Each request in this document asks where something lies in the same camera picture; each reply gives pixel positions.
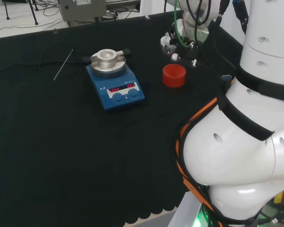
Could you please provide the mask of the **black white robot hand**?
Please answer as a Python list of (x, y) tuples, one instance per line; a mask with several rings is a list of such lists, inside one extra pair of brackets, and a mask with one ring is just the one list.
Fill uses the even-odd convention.
[(162, 51), (172, 62), (180, 62), (195, 68), (203, 65), (198, 45), (202, 45), (208, 35), (207, 29), (195, 32), (193, 25), (178, 19), (160, 39), (160, 44)]

